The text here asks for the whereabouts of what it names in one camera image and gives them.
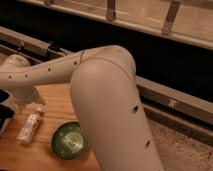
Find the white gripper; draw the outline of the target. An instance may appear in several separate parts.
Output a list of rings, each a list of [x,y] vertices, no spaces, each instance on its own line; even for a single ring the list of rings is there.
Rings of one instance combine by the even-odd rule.
[[[11,94],[17,105],[25,106],[35,101],[37,91],[34,87],[24,87],[12,90]]]

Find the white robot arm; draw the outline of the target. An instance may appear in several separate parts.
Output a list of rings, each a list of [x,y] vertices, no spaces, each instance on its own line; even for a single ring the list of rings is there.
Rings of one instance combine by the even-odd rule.
[[[20,106],[39,100],[39,85],[60,83],[70,85],[73,109],[102,171],[165,171],[128,50],[102,46],[36,65],[13,54],[0,64],[0,89]]]

